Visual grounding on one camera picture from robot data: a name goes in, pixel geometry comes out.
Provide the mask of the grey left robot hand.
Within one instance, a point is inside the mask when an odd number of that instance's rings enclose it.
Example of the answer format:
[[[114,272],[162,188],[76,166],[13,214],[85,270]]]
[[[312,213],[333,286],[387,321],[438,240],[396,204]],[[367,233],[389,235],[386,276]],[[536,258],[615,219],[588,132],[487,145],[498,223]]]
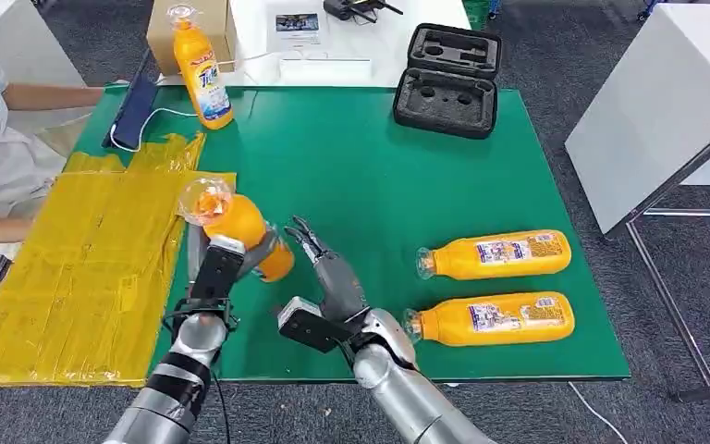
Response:
[[[245,253],[244,262],[237,274],[237,280],[241,280],[252,271],[277,245],[279,237],[275,227],[269,226],[261,241],[254,247],[250,247]],[[188,282],[192,285],[199,273],[206,249],[209,245],[209,238],[204,233],[202,227],[189,224],[187,229],[187,256],[188,256]]]

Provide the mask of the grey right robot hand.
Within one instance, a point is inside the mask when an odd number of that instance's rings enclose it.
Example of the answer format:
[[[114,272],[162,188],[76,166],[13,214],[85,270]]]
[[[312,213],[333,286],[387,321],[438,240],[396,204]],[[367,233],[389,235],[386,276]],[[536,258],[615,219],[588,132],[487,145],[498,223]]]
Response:
[[[323,291],[320,305],[325,319],[345,323],[366,310],[369,305],[363,287],[349,262],[330,249],[300,216],[293,216],[294,226],[284,231],[293,238],[309,258]]]

